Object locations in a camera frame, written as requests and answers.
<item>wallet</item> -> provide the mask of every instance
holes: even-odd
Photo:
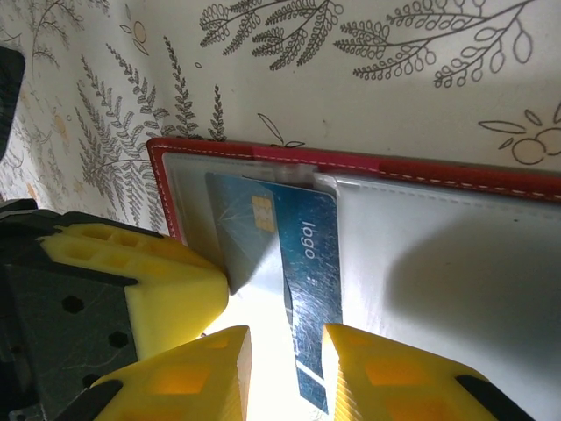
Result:
[[[316,331],[337,321],[474,367],[535,419],[561,417],[558,176],[190,139],[148,151],[170,235],[229,276],[209,332],[252,329],[262,405],[248,419],[321,419]]]

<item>card chip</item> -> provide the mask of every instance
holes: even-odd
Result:
[[[273,204],[266,197],[252,196],[255,226],[259,229],[274,232]]]

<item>leaf drawing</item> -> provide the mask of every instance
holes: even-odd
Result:
[[[343,6],[332,0],[277,0],[263,3],[262,0],[241,0],[232,6],[213,4],[201,15],[200,25],[206,32],[201,46],[225,41],[231,36],[231,26],[238,29],[223,54],[237,51],[250,35],[263,23],[262,13],[270,11],[264,18],[265,26],[272,26],[253,36],[254,44],[261,44],[252,50],[254,57],[278,56],[269,68],[278,70],[296,61],[297,66],[309,62],[320,50]],[[284,25],[295,20],[291,30]]]
[[[210,120],[212,128],[209,129],[210,136],[216,142],[225,142],[226,136],[224,135],[224,112],[222,110],[222,101],[220,96],[220,89],[218,85],[214,87],[214,112],[212,113],[213,119]]]
[[[524,115],[529,120],[530,123],[534,125],[543,125],[542,120],[535,114],[532,110],[525,110]]]
[[[32,33],[30,62],[32,70],[36,60],[44,60],[59,67],[53,49],[47,44],[49,38],[56,38],[68,49],[67,25],[82,31],[83,16],[78,12],[75,0],[12,0],[11,4],[18,16],[27,22]],[[105,15],[109,13],[109,0],[86,0],[88,7],[97,8]]]
[[[509,147],[513,144],[513,142],[515,141],[515,138],[510,138],[505,140],[502,145],[499,146],[499,150],[504,149],[505,147]]]
[[[273,134],[275,138],[277,138],[280,144],[273,143],[271,144],[272,147],[300,147],[304,146],[304,142],[299,142],[296,140],[290,140],[289,142],[284,141],[284,138],[281,135],[281,132],[277,128],[276,124],[273,123],[271,118],[267,117],[265,114],[261,114],[260,112],[257,113],[258,117],[261,119],[263,124],[266,126],[267,129]]]
[[[335,46],[344,53],[372,61],[355,68],[354,75],[382,81],[422,72],[438,62],[437,41],[469,32],[472,41],[467,40],[456,57],[435,72],[435,87],[461,87],[468,80],[480,81],[485,67],[491,74],[499,73],[507,59],[507,42],[513,42],[512,55],[516,61],[529,61],[533,41],[520,16],[533,1],[525,0],[489,15],[484,12],[483,0],[414,1],[387,15],[385,24],[366,20],[341,25],[341,31],[351,37],[336,41]],[[515,35],[514,41],[505,37],[507,33]]]
[[[265,114],[261,114],[260,112],[257,113],[261,121],[266,125],[266,128],[271,131],[273,136],[279,140],[279,142],[284,145],[284,139],[282,138],[281,132],[276,125],[271,121],[271,118],[267,117]]]
[[[185,138],[193,138],[195,135],[193,131],[199,126],[193,120],[195,119],[195,113],[191,110],[193,107],[193,102],[189,101],[189,91],[187,89],[187,81],[185,76],[183,76],[181,65],[179,64],[179,59],[175,53],[172,43],[168,37],[164,37],[166,42],[167,52],[169,53],[169,60],[172,62],[172,69],[174,70],[173,76],[175,80],[175,90],[177,95],[175,96],[175,109],[178,114],[175,117],[179,120],[180,124],[175,127],[177,132]]]
[[[119,208],[134,224],[142,225],[143,216],[147,215],[149,225],[155,231],[162,230],[165,220],[152,167],[146,156],[146,139],[178,134],[201,139],[195,133],[199,125],[195,122],[193,103],[179,59],[168,37],[164,37],[164,42],[177,92],[177,124],[169,124],[167,120],[173,118],[171,113],[157,104],[159,91],[156,86],[109,45],[110,54],[117,60],[124,71],[124,78],[131,85],[138,112],[126,109],[123,97],[94,72],[85,56],[82,56],[82,65],[87,82],[79,81],[77,89],[86,112],[75,109],[82,129],[82,136],[78,140],[82,148],[84,181],[95,186],[114,210]],[[89,127],[86,118],[89,118],[94,130]],[[218,86],[215,87],[215,106],[210,124],[208,132],[212,139],[226,141],[224,109]],[[57,169],[53,167],[55,181],[61,180],[62,173],[55,171]]]
[[[508,121],[479,121],[479,125],[484,129],[499,133],[524,134],[526,132],[526,127],[523,125],[509,123]]]
[[[169,116],[169,112],[163,108],[155,109],[156,102],[156,87],[152,86],[150,89],[148,81],[145,77],[140,82],[140,75],[136,68],[119,54],[112,46],[106,45],[115,60],[117,60],[119,67],[124,70],[124,75],[128,76],[128,81],[132,85],[132,93],[137,97],[137,104],[140,105],[140,113],[150,116],[152,119],[144,121],[143,125],[147,129],[146,135],[155,138],[170,132],[168,128],[164,131],[161,120]]]

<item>white tablecloth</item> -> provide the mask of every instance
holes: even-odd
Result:
[[[561,169],[558,0],[2,0],[0,191],[165,231],[151,136]]]

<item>white stitching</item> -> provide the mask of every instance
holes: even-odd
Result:
[[[381,171],[377,168],[369,168],[369,167],[361,167],[361,166],[345,165],[345,164],[334,164],[333,162],[306,161],[306,160],[300,160],[300,159],[296,159],[296,158],[281,158],[281,157],[261,156],[261,155],[258,155],[258,154],[247,155],[247,154],[243,154],[243,153],[224,153],[224,152],[218,152],[218,151],[201,151],[201,150],[198,150],[198,149],[190,149],[190,148],[185,147],[185,146],[154,145],[154,146],[152,146],[152,149],[165,149],[166,152],[167,151],[191,152],[191,153],[197,153],[197,154],[204,154],[204,155],[207,155],[207,156],[208,155],[220,155],[220,156],[228,156],[228,157],[233,157],[233,158],[253,158],[253,159],[257,158],[257,159],[265,159],[265,160],[269,160],[269,161],[298,162],[298,163],[304,163],[304,164],[326,165],[326,166],[337,167],[337,168],[361,169],[361,170],[367,171],[369,173],[390,175],[392,177],[402,178],[402,179],[405,179],[405,180],[411,180],[413,178],[416,178],[417,180],[422,181],[422,182],[427,181],[427,179],[423,178],[423,177],[414,177],[413,175],[407,175],[407,174],[387,173],[387,172]],[[156,179],[158,180],[158,183],[161,183],[161,174],[160,174],[160,171],[157,169],[157,166],[154,166],[154,173],[156,175]],[[447,184],[447,185],[454,185],[454,186],[463,186],[463,187],[475,188],[475,189],[489,189],[489,186],[473,185],[473,184],[469,184],[469,183],[466,183],[466,182],[455,182],[453,180],[442,181],[442,180],[430,179],[429,182],[432,182],[432,183],[435,183],[435,184]],[[522,190],[506,189],[504,187],[493,187],[493,189],[496,190],[496,191],[502,191],[502,192],[506,191],[506,192],[512,193],[514,195],[525,195],[526,196],[528,194],[528,192],[525,192],[525,191],[522,191]],[[544,193],[537,192],[537,191],[534,191],[531,194],[533,196],[539,196],[539,197],[547,196],[547,197],[550,197],[552,199],[561,200],[561,195],[546,195]],[[165,210],[167,211],[166,215],[169,216],[169,204],[167,203],[165,195],[162,195],[162,205],[165,208]],[[168,224],[168,228],[169,228],[170,235],[174,236],[175,231],[174,231],[173,225]]]

